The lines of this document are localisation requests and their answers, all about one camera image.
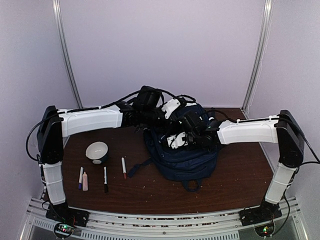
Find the navy blue student backpack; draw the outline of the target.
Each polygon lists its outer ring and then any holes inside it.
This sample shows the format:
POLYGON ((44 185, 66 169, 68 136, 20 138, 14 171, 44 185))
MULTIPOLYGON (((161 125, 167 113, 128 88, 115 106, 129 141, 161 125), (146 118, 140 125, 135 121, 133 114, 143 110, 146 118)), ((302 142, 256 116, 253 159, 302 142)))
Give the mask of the navy blue student backpack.
MULTIPOLYGON (((186 106, 178 108, 170 116, 173 122, 183 116, 187 111, 198 113, 206 112, 206 119, 214 117, 198 103, 188 103, 186 106)), ((148 126, 143 129, 143 140, 149 153, 149 159, 134 165, 127 173, 129 178, 142 166, 154 164, 158 171, 170 181, 181 182, 188 192, 196 192, 202 184, 204 178, 211 176, 216 168, 220 149, 208 151, 201 147, 183 146, 172 149, 168 146, 167 138, 174 135, 173 124, 169 127, 148 126)))

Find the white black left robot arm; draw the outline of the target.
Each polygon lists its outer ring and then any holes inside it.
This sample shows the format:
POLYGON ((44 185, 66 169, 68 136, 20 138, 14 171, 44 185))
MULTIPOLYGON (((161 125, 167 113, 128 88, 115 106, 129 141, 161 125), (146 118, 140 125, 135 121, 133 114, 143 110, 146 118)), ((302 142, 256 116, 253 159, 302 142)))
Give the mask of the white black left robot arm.
POLYGON ((48 195, 46 218, 77 227, 85 227, 89 218, 88 211, 70 208, 67 203, 62 174, 63 139, 100 129, 167 124, 181 102, 175 95, 171 100, 163 101, 164 93, 165 90, 143 86, 103 106, 57 109, 51 105, 46 108, 38 127, 39 153, 36 157, 48 195))

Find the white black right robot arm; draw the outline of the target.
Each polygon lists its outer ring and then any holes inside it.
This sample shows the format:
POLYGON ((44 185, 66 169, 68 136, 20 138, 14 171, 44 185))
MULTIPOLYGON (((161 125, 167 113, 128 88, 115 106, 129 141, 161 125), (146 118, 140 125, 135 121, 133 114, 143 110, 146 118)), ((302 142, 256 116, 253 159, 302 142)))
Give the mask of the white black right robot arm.
POLYGON ((304 161, 305 135, 288 110, 276 115, 254 119, 209 119, 187 112, 178 120, 178 130, 167 137, 168 145, 181 148, 184 145, 202 148, 231 144, 258 143, 261 147, 273 145, 278 160, 272 163, 273 177, 259 206, 239 212, 243 226, 272 222, 280 217, 280 201, 293 183, 304 161))

